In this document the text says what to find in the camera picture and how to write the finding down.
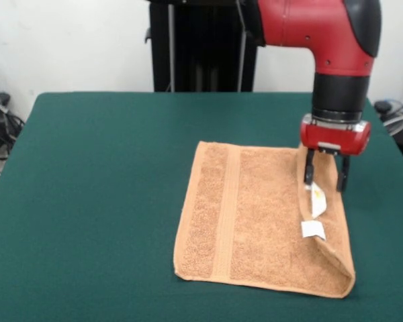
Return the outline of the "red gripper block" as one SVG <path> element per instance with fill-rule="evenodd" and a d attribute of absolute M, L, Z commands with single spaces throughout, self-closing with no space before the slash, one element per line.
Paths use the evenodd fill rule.
<path fill-rule="evenodd" d="M 326 127 L 303 121 L 300 126 L 300 139 L 302 144 L 309 148 L 306 154 L 304 183 L 313 183 L 315 150 L 332 150 L 344 155 L 337 180 L 337 192 L 344 192 L 348 181 L 350 156 L 358 156 L 365 150 L 370 133 L 371 124 L 366 121 L 351 126 L 346 125 L 344 128 L 339 128 L 338 124 L 333 127 L 332 123 L 328 123 Z"/>

